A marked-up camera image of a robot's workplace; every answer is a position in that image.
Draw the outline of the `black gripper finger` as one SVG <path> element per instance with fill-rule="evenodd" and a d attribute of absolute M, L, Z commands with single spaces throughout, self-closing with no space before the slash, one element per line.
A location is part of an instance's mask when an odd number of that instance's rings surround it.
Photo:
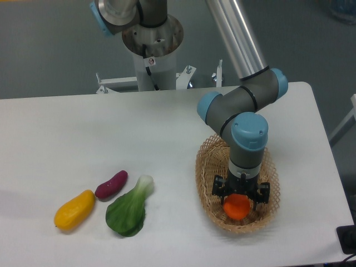
<path fill-rule="evenodd" d="M 268 204 L 270 196 L 270 183 L 262 182 L 254 186 L 254 191 L 252 194 L 253 210 L 255 211 L 257 205 L 260 203 Z"/>
<path fill-rule="evenodd" d="M 225 197 L 227 196 L 227 190 L 226 190 L 225 183 L 226 183 L 226 180 L 222 176 L 220 176 L 220 175 L 214 176 L 211 194 L 220 198 L 221 205 L 224 204 Z"/>

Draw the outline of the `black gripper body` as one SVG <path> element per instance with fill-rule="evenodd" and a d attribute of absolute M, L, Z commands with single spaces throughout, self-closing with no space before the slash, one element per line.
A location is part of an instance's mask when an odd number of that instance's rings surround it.
<path fill-rule="evenodd" d="M 248 198 L 257 198 L 258 178 L 259 175 L 252 178 L 237 177 L 229 170 L 225 182 L 225 195 L 239 194 L 246 195 Z"/>

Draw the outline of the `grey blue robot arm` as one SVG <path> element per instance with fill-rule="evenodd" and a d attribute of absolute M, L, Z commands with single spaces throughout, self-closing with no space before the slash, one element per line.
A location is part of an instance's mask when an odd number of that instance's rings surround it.
<path fill-rule="evenodd" d="M 227 177 L 215 176 L 212 194 L 222 200 L 246 195 L 254 204 L 266 204 L 270 185 L 258 183 L 258 177 L 268 123 L 258 111 L 286 94 L 288 80 L 265 62 L 240 1 L 207 1 L 207 6 L 241 82 L 225 95 L 207 93 L 197 104 L 201 119 L 230 147 Z M 93 1 L 90 9 L 103 33 L 122 35 L 136 62 L 140 91 L 177 89 L 171 55 L 184 33 L 166 1 Z"/>

